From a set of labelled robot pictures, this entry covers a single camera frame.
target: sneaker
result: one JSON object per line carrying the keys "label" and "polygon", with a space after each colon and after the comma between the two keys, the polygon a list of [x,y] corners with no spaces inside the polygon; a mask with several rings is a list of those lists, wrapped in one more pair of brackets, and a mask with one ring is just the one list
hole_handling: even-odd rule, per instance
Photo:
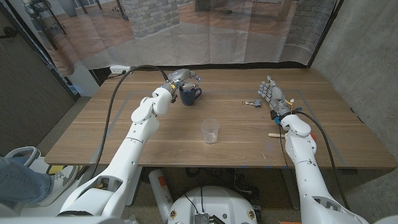
{"label": "sneaker", "polygon": [[49,206],[58,196],[75,180],[78,166],[67,166],[51,178],[54,180],[52,191],[41,202],[37,202],[41,207]]}

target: clear plastic cup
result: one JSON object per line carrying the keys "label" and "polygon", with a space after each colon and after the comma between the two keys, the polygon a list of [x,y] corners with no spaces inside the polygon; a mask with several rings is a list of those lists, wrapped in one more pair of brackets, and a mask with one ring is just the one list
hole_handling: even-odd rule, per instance
{"label": "clear plastic cup", "polygon": [[220,124],[215,119],[206,119],[201,123],[201,136],[207,144],[217,142],[218,128]]}

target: white cylinder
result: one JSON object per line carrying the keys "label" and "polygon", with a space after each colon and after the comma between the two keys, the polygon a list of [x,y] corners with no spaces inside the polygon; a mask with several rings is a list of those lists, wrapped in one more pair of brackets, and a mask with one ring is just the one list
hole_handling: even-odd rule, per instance
{"label": "white cylinder", "polygon": [[160,169],[149,173],[149,181],[152,190],[154,191],[156,204],[162,216],[163,223],[167,223],[170,209],[173,205],[173,198],[170,194],[169,187],[166,183],[166,178]]}

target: wire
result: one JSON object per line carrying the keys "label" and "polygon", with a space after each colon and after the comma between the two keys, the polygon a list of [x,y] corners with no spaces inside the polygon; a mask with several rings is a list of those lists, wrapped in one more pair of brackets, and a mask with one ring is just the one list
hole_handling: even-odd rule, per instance
{"label": "wire", "polygon": [[197,207],[193,204],[193,202],[191,200],[189,200],[189,198],[187,197],[186,194],[184,194],[184,195],[188,199],[188,201],[191,202],[191,204],[195,207],[195,210],[197,211],[197,214],[199,214]]}
{"label": "wire", "polygon": [[213,172],[214,172],[214,169],[213,169],[213,168],[211,168],[211,170],[208,170],[207,168],[202,168],[201,170],[205,171],[208,175],[210,175],[210,176],[212,176],[212,177],[214,177],[214,178],[216,178],[216,179],[218,179],[218,180],[224,182],[225,185],[227,185],[227,186],[231,185],[231,182],[226,181],[226,180],[224,180],[223,178],[221,178],[221,177],[217,176],[216,174],[214,174],[214,173],[213,173]]}
{"label": "wire", "polygon": [[115,95],[116,95],[116,92],[118,91],[119,86],[120,86],[120,84],[122,84],[123,80],[124,80],[130,73],[133,73],[135,70],[140,69],[140,68],[153,68],[153,69],[156,69],[156,70],[162,72],[162,75],[163,75],[165,81],[168,81],[168,80],[169,80],[169,79],[167,78],[166,73],[164,73],[164,71],[163,71],[162,69],[160,69],[159,67],[153,66],[153,65],[140,65],[140,66],[137,66],[137,67],[135,67],[135,68],[130,68],[130,70],[129,70],[128,72],[126,72],[126,73],[122,76],[122,78],[119,80],[118,84],[117,84],[116,87],[114,88],[113,94],[112,94],[112,97],[111,97],[111,101],[109,102],[108,115],[106,116],[104,135],[103,135],[103,137],[102,137],[101,147],[100,147],[99,152],[98,152],[97,161],[95,162],[94,169],[93,169],[93,171],[91,172],[90,179],[92,179],[92,178],[94,177],[95,171],[97,170],[98,164],[100,163],[100,159],[101,159],[101,156],[102,156],[102,152],[104,151],[104,145],[105,145],[105,140],[106,140],[106,133],[108,132],[109,119],[110,119],[110,117],[111,117],[112,104],[113,104],[113,100],[114,100],[114,97],[115,97]]}
{"label": "wire", "polygon": [[248,193],[249,195],[252,194],[252,192],[251,192],[250,190],[241,190],[241,189],[239,189],[239,188],[236,186],[236,168],[235,168],[235,176],[234,176],[234,186],[235,186],[235,189],[238,190],[238,191],[240,191],[240,192]]}
{"label": "wire", "polygon": [[347,202],[347,199],[346,199],[346,196],[345,196],[345,194],[344,194],[344,192],[343,192],[343,188],[341,187],[340,181],[339,181],[338,178],[337,178],[337,169],[336,169],[336,166],[335,166],[335,160],[333,159],[333,154],[331,153],[330,146],[329,146],[329,142],[328,142],[328,138],[326,137],[325,132],[323,131],[322,127],[318,124],[318,122],[315,121],[310,115],[308,115],[308,114],[306,114],[306,113],[304,113],[304,112],[298,111],[298,110],[293,110],[293,114],[296,114],[296,113],[302,114],[302,115],[308,117],[312,122],[314,122],[314,123],[316,124],[316,126],[317,126],[317,127],[319,128],[319,130],[321,131],[321,133],[322,133],[322,135],[323,135],[323,138],[324,138],[324,140],[325,140],[325,143],[326,143],[326,147],[328,148],[329,157],[330,157],[330,162],[331,162],[331,166],[332,166],[332,168],[333,168],[333,174],[335,175],[335,179],[336,179],[336,182],[337,182],[338,190],[340,191],[340,195],[341,195],[341,198],[343,199],[343,202],[344,202],[345,207],[346,207],[348,210],[350,210],[350,209],[349,209],[348,202]]}
{"label": "wire", "polygon": [[203,193],[201,191],[202,186],[200,186],[200,198],[201,198],[201,212],[205,213],[205,209],[203,209]]}
{"label": "wire", "polygon": [[190,169],[191,169],[190,167],[185,168],[185,174],[188,177],[196,177],[197,175],[199,175],[200,168],[197,168],[197,170],[195,172],[191,172]]}
{"label": "wire", "polygon": [[115,75],[115,76],[112,76],[112,77],[108,77],[108,78],[106,78],[106,79],[117,78],[117,77],[120,77],[120,76],[122,76],[122,75],[124,75],[124,74],[126,74],[126,71],[125,71],[125,70],[123,70],[123,72],[120,73],[119,75]]}
{"label": "wire", "polygon": [[284,151],[284,145],[282,144],[282,132],[280,131],[280,126],[279,126],[279,125],[278,125],[278,128],[279,128],[280,147],[282,148],[282,153],[283,153],[283,155],[284,155],[286,167],[289,168],[289,165],[287,165],[286,155],[285,155],[285,151]]}

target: blue jeans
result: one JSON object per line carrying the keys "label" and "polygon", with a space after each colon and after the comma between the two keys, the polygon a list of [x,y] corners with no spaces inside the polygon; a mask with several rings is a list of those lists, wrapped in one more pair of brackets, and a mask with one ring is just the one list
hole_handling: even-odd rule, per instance
{"label": "blue jeans", "polygon": [[53,179],[11,159],[0,157],[0,202],[37,203],[51,192]]}

